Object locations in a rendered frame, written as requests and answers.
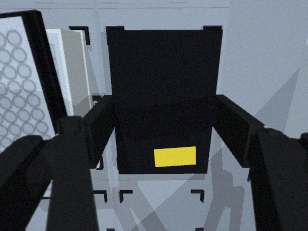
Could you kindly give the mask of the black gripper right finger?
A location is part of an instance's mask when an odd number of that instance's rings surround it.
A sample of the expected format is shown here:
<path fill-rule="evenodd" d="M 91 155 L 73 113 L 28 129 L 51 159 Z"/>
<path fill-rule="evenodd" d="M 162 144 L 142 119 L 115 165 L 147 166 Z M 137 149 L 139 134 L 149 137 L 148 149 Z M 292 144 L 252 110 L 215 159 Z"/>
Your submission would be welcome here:
<path fill-rule="evenodd" d="M 256 231 L 308 231 L 308 133 L 289 138 L 223 94 L 216 94 L 212 126 L 250 168 Z"/>

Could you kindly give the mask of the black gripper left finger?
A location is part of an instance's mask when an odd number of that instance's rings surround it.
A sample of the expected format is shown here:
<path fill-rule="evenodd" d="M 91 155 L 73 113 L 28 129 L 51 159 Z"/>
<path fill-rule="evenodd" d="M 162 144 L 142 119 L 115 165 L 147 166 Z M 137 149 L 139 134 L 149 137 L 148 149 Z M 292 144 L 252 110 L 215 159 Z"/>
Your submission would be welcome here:
<path fill-rule="evenodd" d="M 0 153 L 0 231 L 25 231 L 52 179 L 45 231 L 99 231 L 90 169 L 115 127 L 112 95 L 56 125 L 52 139 L 26 135 Z"/>

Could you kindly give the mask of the grey deck plate with bays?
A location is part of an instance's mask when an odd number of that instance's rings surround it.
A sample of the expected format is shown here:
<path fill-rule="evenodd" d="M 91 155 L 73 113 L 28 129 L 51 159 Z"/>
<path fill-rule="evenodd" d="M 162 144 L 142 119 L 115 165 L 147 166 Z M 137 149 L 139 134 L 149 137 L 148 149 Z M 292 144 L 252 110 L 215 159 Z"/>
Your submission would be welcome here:
<path fill-rule="evenodd" d="M 308 37 L 308 0 L 177 3 L 0 3 L 0 9 L 93 9 L 102 97 L 106 95 L 99 9 L 229 8 L 220 94 L 284 133 Z M 204 231 L 256 231 L 249 169 L 215 130 L 210 177 L 114 177 L 107 143 L 115 231 L 114 180 L 210 180 Z"/>

